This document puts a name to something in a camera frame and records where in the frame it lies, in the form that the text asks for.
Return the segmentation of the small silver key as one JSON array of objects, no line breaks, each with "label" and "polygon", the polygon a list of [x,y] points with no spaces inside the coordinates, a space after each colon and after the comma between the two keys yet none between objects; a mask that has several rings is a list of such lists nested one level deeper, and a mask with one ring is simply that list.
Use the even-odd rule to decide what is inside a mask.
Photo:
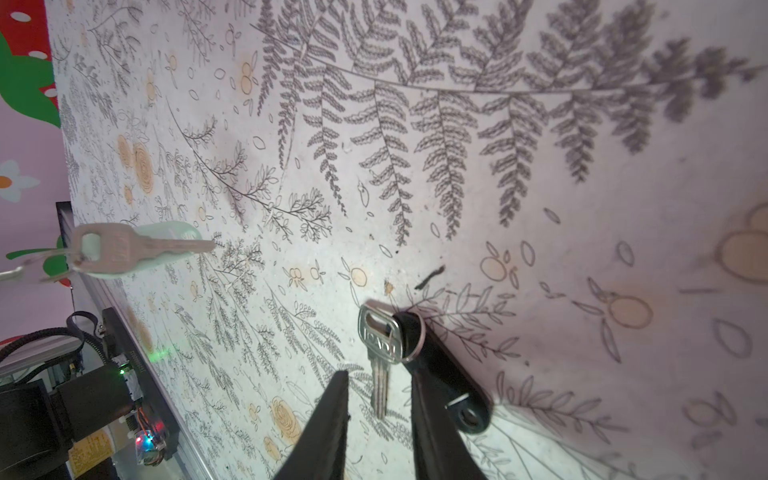
[{"label": "small silver key", "polygon": [[[87,252],[85,239],[98,238],[97,258]],[[72,231],[71,265],[87,274],[119,275],[137,269],[140,262],[157,260],[163,254],[202,254],[213,251],[216,242],[202,239],[158,239],[137,233],[118,223],[82,224]]]}]

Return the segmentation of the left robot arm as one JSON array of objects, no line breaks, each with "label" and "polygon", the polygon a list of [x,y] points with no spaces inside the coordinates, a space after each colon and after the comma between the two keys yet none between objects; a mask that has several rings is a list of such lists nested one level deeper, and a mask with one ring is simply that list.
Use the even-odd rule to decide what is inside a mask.
[{"label": "left robot arm", "polygon": [[38,479],[63,466],[77,441],[129,414],[124,369],[138,375],[149,363],[136,351],[126,361],[109,359],[81,377],[48,390],[41,380],[1,387],[1,477]]}]

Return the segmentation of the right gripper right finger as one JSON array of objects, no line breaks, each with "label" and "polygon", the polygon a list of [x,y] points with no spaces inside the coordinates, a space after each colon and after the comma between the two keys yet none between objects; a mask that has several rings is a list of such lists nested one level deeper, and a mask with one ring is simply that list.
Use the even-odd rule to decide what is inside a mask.
[{"label": "right gripper right finger", "polygon": [[484,479],[486,475],[469,454],[459,435],[467,426],[461,412],[470,410],[475,429],[489,419],[482,395],[459,374],[433,375],[427,369],[411,371],[411,424],[417,479]]}]

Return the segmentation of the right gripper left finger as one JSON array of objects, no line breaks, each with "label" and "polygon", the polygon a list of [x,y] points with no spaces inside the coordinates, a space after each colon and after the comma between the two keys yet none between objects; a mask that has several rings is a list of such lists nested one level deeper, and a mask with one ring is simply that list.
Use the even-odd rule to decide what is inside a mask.
[{"label": "right gripper left finger", "polygon": [[274,480],[342,480],[346,462],[349,377],[331,377],[304,432]]}]

